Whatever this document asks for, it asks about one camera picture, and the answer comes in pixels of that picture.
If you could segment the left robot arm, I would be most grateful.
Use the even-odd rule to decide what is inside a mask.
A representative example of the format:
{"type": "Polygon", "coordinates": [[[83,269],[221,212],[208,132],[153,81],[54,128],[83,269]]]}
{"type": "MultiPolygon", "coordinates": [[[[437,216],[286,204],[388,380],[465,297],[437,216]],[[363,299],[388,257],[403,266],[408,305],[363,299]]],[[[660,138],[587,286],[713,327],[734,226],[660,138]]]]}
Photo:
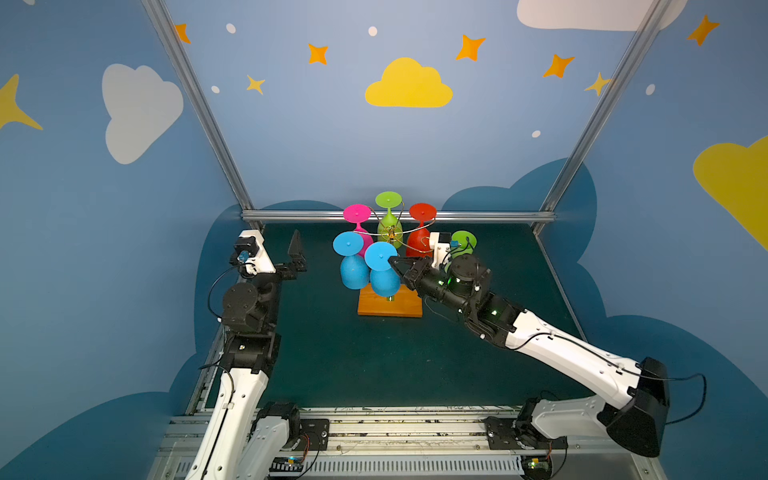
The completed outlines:
{"type": "Polygon", "coordinates": [[[213,368],[221,373],[217,400],[190,479],[265,479],[274,459],[297,444],[300,414],[292,403],[258,403],[273,373],[281,342],[281,289],[306,270],[301,236],[293,233],[289,262],[275,264],[259,230],[244,230],[230,258],[239,275],[222,299],[219,320],[227,340],[213,368]]]}

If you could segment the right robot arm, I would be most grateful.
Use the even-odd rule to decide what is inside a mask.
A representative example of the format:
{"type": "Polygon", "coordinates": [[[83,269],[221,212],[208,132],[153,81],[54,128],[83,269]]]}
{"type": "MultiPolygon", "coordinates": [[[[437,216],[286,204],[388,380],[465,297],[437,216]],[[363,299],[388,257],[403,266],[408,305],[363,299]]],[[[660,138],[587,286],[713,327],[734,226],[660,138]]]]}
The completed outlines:
{"type": "Polygon", "coordinates": [[[458,257],[448,269],[426,257],[395,256],[388,263],[409,290],[452,309],[476,337],[534,358],[591,391],[572,400],[528,400],[512,426],[519,444],[545,448],[571,436],[608,438],[639,456],[660,455],[673,423],[674,380],[662,362],[601,350],[492,292],[490,269],[473,255],[458,257]]]}

